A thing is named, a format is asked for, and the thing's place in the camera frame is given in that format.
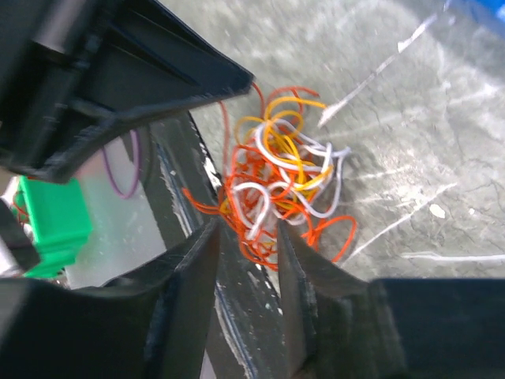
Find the scratch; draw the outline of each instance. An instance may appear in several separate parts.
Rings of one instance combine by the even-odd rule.
[[[355,200],[355,201],[341,201],[340,205],[356,205],[356,204],[367,204],[375,203],[377,201],[385,201],[383,197],[366,197],[365,199]]]
[[[409,220],[415,213],[417,213],[419,210],[421,210],[423,207],[425,207],[426,205],[428,205],[429,203],[431,203],[433,200],[435,200],[441,193],[444,193],[445,191],[447,191],[448,189],[450,188],[453,188],[457,185],[457,183],[451,183],[449,185],[446,185],[446,186],[442,186],[440,187],[436,193],[435,193],[435,196],[433,197],[430,197],[429,199],[427,199],[426,201],[423,201],[422,203],[420,203],[419,205],[416,205],[413,209],[413,211],[407,215],[404,215],[401,219],[395,221],[394,223],[392,223],[391,225],[388,225],[387,227],[385,227],[382,231],[380,231],[379,233],[377,233],[374,237],[370,238],[367,242],[365,242],[363,245],[357,247],[355,249],[355,251],[353,251],[351,253],[351,255],[349,255],[349,257],[347,258],[346,261],[344,261],[340,267],[343,268],[343,266],[345,266],[352,258],[356,257],[358,254],[360,254],[364,249],[366,249],[368,246],[370,246],[372,243],[374,243],[374,241],[376,241],[380,236],[382,235],[385,235],[388,231],[392,230],[392,229],[395,229],[398,225],[400,225],[401,223],[404,223],[405,221]]]
[[[383,172],[377,172],[375,174],[360,175],[360,176],[357,176],[356,178],[348,178],[347,181],[350,181],[350,180],[363,180],[363,179],[382,178],[383,176],[386,176],[386,175],[393,175],[393,174],[397,174],[399,172],[407,171],[410,168],[411,168],[410,165],[405,165],[405,166],[400,167],[400,168],[395,168],[394,170],[387,170],[387,171],[383,171]]]

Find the white wire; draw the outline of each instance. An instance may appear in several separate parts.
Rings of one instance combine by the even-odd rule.
[[[267,217],[267,214],[270,211],[270,207],[271,207],[271,200],[270,200],[270,193],[267,191],[267,189],[264,186],[262,186],[261,184],[255,183],[255,182],[245,182],[245,183],[238,184],[237,186],[235,186],[233,188],[234,198],[238,204],[240,204],[240,202],[237,197],[237,192],[240,192],[242,190],[246,190],[248,188],[252,188],[252,189],[260,191],[263,194],[263,199],[264,199],[263,207],[256,218],[256,222],[250,227],[248,234],[245,236],[248,240],[251,240],[256,237],[261,224],[263,223],[264,219]],[[244,222],[244,221],[247,222],[247,219],[244,217],[244,214],[241,209],[238,211],[238,213],[239,213],[239,217],[241,218],[242,222]]]
[[[298,200],[305,206],[307,211],[311,215],[317,217],[318,219],[326,219],[327,217],[331,216],[333,214],[333,212],[336,210],[336,208],[339,206],[340,192],[342,191],[342,164],[343,164],[343,160],[344,160],[344,158],[341,158],[341,159],[339,159],[339,162],[337,163],[335,192],[333,195],[333,200],[331,202],[331,206],[326,212],[318,212],[317,210],[315,210],[312,207],[310,202],[301,193],[291,190],[291,193],[294,194],[298,198]],[[283,189],[286,189],[289,187],[289,183],[286,183],[286,182],[275,182],[273,184],[276,184],[278,187],[281,187]]]

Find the white paint mark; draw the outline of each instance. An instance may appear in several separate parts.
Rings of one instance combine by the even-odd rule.
[[[188,215],[181,209],[181,204],[178,201],[178,191],[172,186],[172,182],[168,177],[168,172],[166,171],[165,165],[160,162],[159,164],[161,170],[161,179],[165,182],[166,189],[169,190],[172,195],[172,211],[177,217],[179,223],[181,224],[181,229],[186,237],[189,237],[193,232],[191,224],[189,222]]]
[[[350,180],[363,180],[363,179],[382,178],[383,176],[386,176],[386,175],[393,175],[393,174],[397,174],[399,172],[407,171],[410,168],[411,168],[410,165],[406,165],[406,166],[402,166],[400,168],[395,168],[393,170],[387,170],[387,171],[377,172],[375,174],[360,175],[360,176],[357,176],[356,178],[348,178],[347,181],[350,181]]]
[[[217,176],[217,170],[210,158],[205,158],[204,169],[207,173],[209,180],[211,181],[212,188],[217,191],[221,187],[221,182]]]
[[[254,284],[254,287],[258,288],[258,283],[260,282],[260,280],[255,278],[250,271],[247,271],[247,276],[251,279],[252,284]]]
[[[405,259],[427,259],[438,262],[485,262],[485,261],[503,261],[505,254],[495,255],[468,255],[459,257],[445,257],[432,251],[420,251],[417,253],[402,253],[400,257]]]
[[[396,58],[399,57],[407,47],[412,45],[412,43],[417,38],[419,38],[419,36],[422,35],[437,20],[437,18],[438,15],[434,13],[433,15],[428,17],[425,21],[423,21],[423,23],[418,28],[416,28],[416,30],[414,30],[414,32],[408,39],[405,39],[402,42],[398,42],[397,45],[398,51],[395,54],[391,55],[384,62],[382,62],[373,73],[371,73],[364,81],[362,81],[353,91],[347,94],[343,99],[325,108],[323,110],[319,122],[317,123],[317,127],[321,128],[322,126],[324,126],[337,113],[339,113],[342,108],[344,108],[352,99],[354,99],[354,97],[356,97],[361,91],[363,91],[363,89],[368,87],[368,85],[372,83],[392,62],[394,62]]]
[[[431,204],[429,206],[429,211],[439,219],[445,219],[445,211],[438,204]]]
[[[370,238],[367,242],[365,242],[363,245],[357,247],[355,249],[355,251],[353,251],[351,253],[351,255],[349,255],[349,257],[347,258],[346,261],[342,262],[341,264],[341,267],[344,267],[347,263],[349,263],[349,261],[356,257],[358,254],[360,254],[364,249],[366,249],[368,246],[370,246],[372,243],[374,243],[374,241],[376,241],[380,236],[382,235],[385,235],[388,231],[392,230],[392,229],[395,229],[398,225],[400,225],[401,223],[404,223],[405,221],[409,220],[415,213],[417,213],[420,209],[422,209],[423,207],[425,207],[426,205],[428,205],[429,203],[431,203],[432,201],[434,201],[440,194],[444,193],[445,191],[447,191],[448,189],[450,188],[453,188],[457,185],[457,183],[451,183],[449,185],[446,185],[446,186],[441,186],[435,193],[435,196],[433,197],[430,197],[428,200],[426,201],[423,201],[421,204],[418,204],[414,207],[413,211],[407,215],[404,215],[401,219],[399,219],[398,221],[395,221],[394,223],[392,223],[391,225],[388,225],[387,227],[385,227],[382,231],[380,231],[379,233],[377,233],[375,236],[373,236],[372,238]]]
[[[473,92],[469,95],[458,97],[449,100],[447,105],[454,106],[460,105],[467,101],[482,101],[483,99],[489,99],[493,97],[498,91],[502,90],[501,87],[492,86],[490,84],[484,84],[480,91]]]
[[[248,370],[247,367],[247,358],[242,354],[241,350],[237,347],[237,344],[235,343],[234,339],[232,338],[232,331],[233,327],[231,326],[230,322],[228,321],[226,315],[223,314],[223,307],[219,303],[219,300],[216,296],[215,298],[215,312],[218,316],[218,321],[219,325],[221,326],[221,329],[224,331],[223,336],[226,342],[228,343],[228,346],[230,347],[231,352],[235,356],[235,359],[237,360],[238,364],[241,365],[244,368],[245,376],[247,378],[251,377],[251,372]]]
[[[404,41],[398,42],[398,53],[402,53],[407,47],[409,47],[416,39],[418,39],[432,24],[438,19],[436,14],[432,14],[428,17],[421,25],[413,31],[412,35],[405,39]]]

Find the yellow wire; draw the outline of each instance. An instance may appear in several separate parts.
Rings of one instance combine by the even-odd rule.
[[[265,130],[268,130],[268,132],[273,136],[275,142],[277,143],[277,146],[281,149],[281,151],[283,152],[288,152],[290,150],[290,147],[289,145],[286,144],[286,142],[284,142],[282,136],[278,133],[273,133],[274,130],[273,128],[271,127],[273,124],[273,121],[268,121],[267,122],[267,129]],[[270,146],[266,147],[268,149],[268,151],[273,155],[273,156],[276,156],[271,150],[270,150]]]
[[[277,156],[275,153],[273,153],[273,151],[270,149],[270,144],[268,143],[268,137],[270,135],[272,135],[276,139],[276,141],[277,141],[277,139],[279,139],[279,141],[277,141],[277,142],[279,144],[279,147],[281,147],[281,149],[288,150],[286,147],[286,142],[281,138],[281,136],[278,133],[273,134],[272,131],[273,131],[272,122],[268,122],[267,125],[265,126],[264,135],[263,135],[263,145],[265,146],[267,151],[270,154],[272,154],[276,159],[278,159],[284,163],[296,165],[297,162],[293,161],[292,159],[281,158],[280,156]],[[315,164],[309,163],[307,161],[303,161],[303,164],[307,164],[308,166],[315,166]]]
[[[224,199],[224,201],[221,203],[221,206],[219,207],[219,211],[221,213],[229,214],[231,212],[230,210],[230,201],[228,200],[228,197]]]
[[[303,163],[300,159],[300,153],[291,138],[284,136],[284,140],[291,147],[291,151],[293,152],[291,155],[296,158],[295,163],[298,166],[298,184],[302,184],[305,181],[305,172],[303,171]]]
[[[287,211],[290,211],[291,209],[293,209],[293,205],[291,205],[289,203],[286,204],[284,201],[276,201],[275,205],[278,205],[279,207],[281,207],[281,208],[283,208],[283,209],[285,209]]]
[[[251,137],[251,134],[254,133],[254,130],[256,130],[256,128],[251,128],[249,129],[246,133],[245,133],[245,138],[244,138],[244,142],[247,143],[247,141],[249,140],[249,138]]]
[[[319,180],[326,178],[332,171],[333,171],[333,166],[330,166],[325,172],[321,172],[314,179],[309,180],[304,185],[299,186],[298,188],[293,188],[293,190],[295,190],[297,192],[301,192],[302,190],[304,190],[308,186],[311,186],[315,182],[318,182]]]
[[[234,137],[235,137],[235,142],[237,142],[237,144],[242,144],[240,142],[240,137],[238,136],[238,130],[240,129],[241,125],[247,121],[263,122],[264,120],[262,120],[259,117],[253,117],[253,116],[245,116],[245,117],[242,117],[240,120],[238,120],[234,126]]]
[[[280,105],[282,103],[289,103],[289,102],[305,104],[305,105],[312,105],[313,107],[319,107],[319,108],[326,108],[326,104],[320,103],[319,101],[300,99],[300,98],[294,97],[294,96],[283,96],[283,97],[279,97],[278,99],[275,99],[270,104],[268,104],[267,109],[265,109],[264,119],[265,120],[270,119],[271,112],[275,107],[277,107],[278,105]]]

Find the white paint splatter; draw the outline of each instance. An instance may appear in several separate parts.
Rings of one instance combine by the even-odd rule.
[[[349,255],[349,257],[347,258],[346,261],[342,262],[342,264],[340,265],[341,268],[343,268],[345,265],[347,265],[353,258],[357,257],[359,254],[361,254],[361,252],[366,249],[367,247],[369,247],[372,243],[374,243],[374,241],[376,241],[380,236],[382,235],[385,235],[388,231],[390,231],[391,229],[395,229],[398,225],[400,225],[401,223],[404,223],[406,222],[407,220],[409,220],[414,214],[416,214],[417,212],[419,212],[420,209],[422,209],[424,206],[428,205],[429,203],[431,203],[432,201],[434,201],[439,195],[441,195],[442,193],[444,193],[445,191],[447,191],[448,189],[450,188],[453,188],[457,185],[457,183],[451,183],[451,184],[448,184],[446,186],[441,186],[435,193],[435,196],[433,197],[430,197],[428,200],[424,201],[422,204],[418,204],[416,205],[416,207],[414,207],[413,211],[411,213],[408,213],[406,215],[404,215],[401,219],[393,222],[392,224],[388,225],[387,227],[385,227],[382,231],[380,231],[379,233],[377,233],[376,235],[374,235],[372,238],[370,238],[367,242],[365,242],[363,245],[357,247],[355,249],[355,251],[353,251],[351,253],[351,255]]]
[[[431,204],[429,211],[439,219],[445,219],[445,211],[438,204]]]
[[[246,363],[247,358],[242,354],[241,349],[238,348],[237,344],[235,343],[235,340],[232,336],[233,327],[232,327],[230,321],[227,319],[226,315],[223,314],[223,307],[219,303],[219,300],[217,299],[217,297],[215,299],[214,308],[215,308],[215,312],[218,316],[219,325],[221,326],[221,329],[223,330],[224,339],[227,341],[228,346],[230,347],[230,350],[233,353],[233,355],[235,356],[235,359],[237,360],[238,364],[241,365],[242,367],[244,367],[245,376],[247,378],[250,378],[252,375],[251,375],[250,370],[248,370],[248,367],[247,367],[247,363]]]
[[[431,15],[428,17],[419,27],[414,30],[412,35],[405,39],[404,41],[398,42],[398,53],[402,53],[407,47],[409,47],[413,41],[418,39],[424,32],[426,32],[426,29],[428,29],[436,20],[438,16],[436,14]]]

